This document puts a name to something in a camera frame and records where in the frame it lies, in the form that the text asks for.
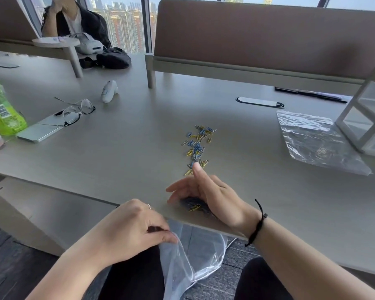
person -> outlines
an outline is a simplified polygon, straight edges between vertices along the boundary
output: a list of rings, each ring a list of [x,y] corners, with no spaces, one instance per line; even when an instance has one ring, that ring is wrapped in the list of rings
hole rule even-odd
[[[53,0],[43,14],[42,35],[44,37],[64,37],[85,32],[106,48],[111,47],[105,19],[86,10],[75,0]]]
[[[261,212],[198,163],[193,176],[169,186],[169,203],[200,197],[222,222],[249,238]],[[165,219],[132,199],[107,215],[58,259],[27,300],[81,299],[95,276],[112,265],[99,300],[162,300],[158,244],[176,243]],[[235,299],[375,300],[375,290],[293,235],[270,217],[254,240],[263,258],[241,273]]]

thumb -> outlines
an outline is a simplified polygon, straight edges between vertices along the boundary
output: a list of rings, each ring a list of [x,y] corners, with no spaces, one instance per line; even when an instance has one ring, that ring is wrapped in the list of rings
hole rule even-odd
[[[205,195],[208,197],[211,194],[214,194],[216,190],[218,189],[218,186],[215,184],[213,180],[207,175],[207,173],[204,171],[204,169],[200,166],[199,163],[195,162],[193,164],[193,175],[202,188],[202,190],[205,192]]]
[[[178,243],[178,237],[175,236],[172,232],[169,230],[161,230],[159,232],[153,232],[153,233],[146,233],[145,234],[146,241],[148,248],[159,245],[160,243],[168,242],[168,243]]]

black jacket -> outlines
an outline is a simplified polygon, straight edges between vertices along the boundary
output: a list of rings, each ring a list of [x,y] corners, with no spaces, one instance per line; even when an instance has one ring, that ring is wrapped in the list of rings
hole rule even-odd
[[[106,48],[110,48],[111,42],[108,39],[107,23],[105,22],[105,19],[95,12],[82,8],[78,3],[77,5],[81,10],[82,30],[87,34],[90,34],[95,40],[99,40]],[[42,29],[45,24],[49,8],[50,6],[46,7],[44,10]],[[57,13],[56,18],[58,35],[60,37],[64,37],[71,34],[62,11]]]

eyeglasses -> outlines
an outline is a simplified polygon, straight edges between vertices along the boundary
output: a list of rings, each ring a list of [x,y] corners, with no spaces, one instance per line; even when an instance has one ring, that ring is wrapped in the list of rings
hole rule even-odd
[[[63,100],[61,100],[57,97],[54,97],[54,98],[61,101],[61,102],[66,103],[66,104],[77,105],[79,111],[77,111],[74,106],[68,106],[66,109],[64,109],[62,111],[59,111],[58,113],[54,114],[55,117],[60,116],[60,115],[63,117],[63,119],[64,119],[63,125],[43,124],[43,123],[38,123],[38,124],[40,124],[40,125],[50,125],[50,126],[70,126],[70,125],[76,123],[76,121],[78,121],[80,119],[82,114],[89,115],[92,112],[94,112],[95,109],[96,109],[96,107],[93,106],[93,104],[88,99],[83,99],[80,104],[74,104],[74,103],[65,102],[65,101],[63,101]]]

gray carpet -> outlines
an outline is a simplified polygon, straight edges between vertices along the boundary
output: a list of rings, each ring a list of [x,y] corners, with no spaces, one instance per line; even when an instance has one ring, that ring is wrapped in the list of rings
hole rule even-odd
[[[258,256],[254,247],[244,247],[236,240],[226,252],[222,267],[196,283],[183,299],[233,299],[245,264]],[[0,230],[0,300],[24,300],[57,261],[57,257],[29,248]],[[102,271],[85,293],[84,300],[96,300],[107,276]]]

